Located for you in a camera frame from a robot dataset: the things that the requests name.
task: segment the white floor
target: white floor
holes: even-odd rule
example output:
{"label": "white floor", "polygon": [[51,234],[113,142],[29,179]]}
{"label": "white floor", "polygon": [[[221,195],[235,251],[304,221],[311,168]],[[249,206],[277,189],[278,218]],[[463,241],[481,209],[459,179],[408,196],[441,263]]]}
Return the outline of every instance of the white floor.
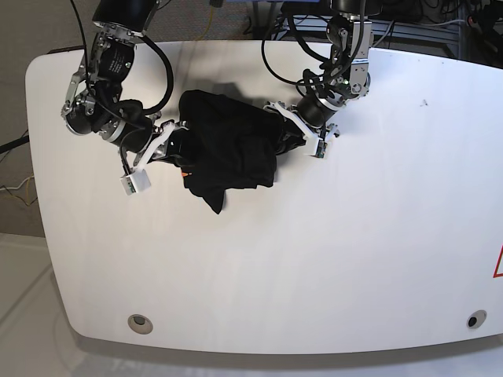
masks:
{"label": "white floor", "polygon": [[502,358],[501,337],[294,357],[194,353],[85,339],[66,321],[45,240],[0,234],[1,376],[500,377]]}

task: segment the black cloth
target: black cloth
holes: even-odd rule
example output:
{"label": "black cloth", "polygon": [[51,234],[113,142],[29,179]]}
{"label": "black cloth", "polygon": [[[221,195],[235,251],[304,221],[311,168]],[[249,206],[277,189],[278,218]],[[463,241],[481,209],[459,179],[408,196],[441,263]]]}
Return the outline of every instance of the black cloth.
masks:
{"label": "black cloth", "polygon": [[277,152],[294,148],[292,141],[303,143],[302,137],[288,139],[285,130],[295,126],[282,116],[223,95],[187,91],[179,110],[180,120],[201,145],[197,161],[182,168],[185,188],[216,214],[227,189],[272,187]]}

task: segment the white table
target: white table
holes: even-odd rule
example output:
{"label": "white table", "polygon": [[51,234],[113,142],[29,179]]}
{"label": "white table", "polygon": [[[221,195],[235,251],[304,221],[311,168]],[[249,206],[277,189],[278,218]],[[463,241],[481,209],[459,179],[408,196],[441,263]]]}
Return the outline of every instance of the white table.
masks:
{"label": "white table", "polygon": [[[161,44],[176,88],[296,103],[258,42]],[[328,45],[314,45],[328,53]],[[282,75],[316,62],[267,47]],[[117,147],[67,131],[60,109],[80,52],[28,69],[31,153],[47,243],[73,328],[91,338],[227,353],[344,353],[503,332],[503,71],[389,50],[370,54],[367,97],[336,115],[326,160],[298,149],[273,188],[229,190],[214,214],[178,169],[149,166],[126,196]],[[162,96],[162,63],[138,46],[123,98]],[[469,316],[486,310],[476,329]],[[153,322],[129,329],[130,315]]]}

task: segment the white cable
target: white cable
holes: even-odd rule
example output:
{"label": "white cable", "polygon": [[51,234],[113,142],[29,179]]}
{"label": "white cable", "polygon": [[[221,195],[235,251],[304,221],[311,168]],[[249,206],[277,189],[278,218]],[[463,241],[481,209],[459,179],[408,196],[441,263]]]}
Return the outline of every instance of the white cable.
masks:
{"label": "white cable", "polygon": [[133,171],[145,170],[147,163],[149,163],[156,149],[158,149],[158,147],[160,147],[170,137],[171,133],[174,131],[174,128],[174,123],[169,123],[168,126],[164,127],[163,133],[158,138],[154,139],[152,143],[150,143],[149,147],[141,157],[138,165],[134,167]]}
{"label": "white cable", "polygon": [[6,191],[6,190],[9,190],[9,191],[16,191],[16,190],[19,190],[21,187],[23,187],[23,185],[24,185],[26,182],[28,182],[28,180],[29,180],[29,179],[32,179],[32,178],[34,178],[34,176],[33,176],[33,175],[31,175],[30,177],[25,178],[25,179],[24,179],[24,181],[22,181],[22,182],[19,184],[19,186],[17,186],[17,187],[8,187],[8,188],[2,187],[2,188],[0,188],[0,191]]}
{"label": "white cable", "polygon": [[416,25],[421,25],[421,26],[446,26],[446,25],[451,25],[451,24],[465,24],[465,25],[467,25],[466,20],[462,20],[462,19],[451,20],[451,21],[447,21],[447,22],[441,22],[440,24],[416,24]]}
{"label": "white cable", "polygon": [[395,24],[395,20],[393,20],[392,22],[390,22],[390,24],[387,26],[387,29],[386,31],[384,32],[383,36],[380,37],[373,45],[372,47],[378,47],[378,45],[387,37],[388,34],[390,34],[390,30],[391,28],[393,27],[393,25]]}

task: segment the red warning label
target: red warning label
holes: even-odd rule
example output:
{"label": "red warning label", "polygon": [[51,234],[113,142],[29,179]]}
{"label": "red warning label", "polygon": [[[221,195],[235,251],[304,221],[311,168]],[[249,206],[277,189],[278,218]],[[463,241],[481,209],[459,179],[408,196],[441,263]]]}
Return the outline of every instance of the red warning label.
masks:
{"label": "red warning label", "polygon": [[500,258],[497,259],[496,269],[494,270],[493,277],[503,276],[503,263],[501,263],[501,257],[503,257],[503,247],[501,248]]}

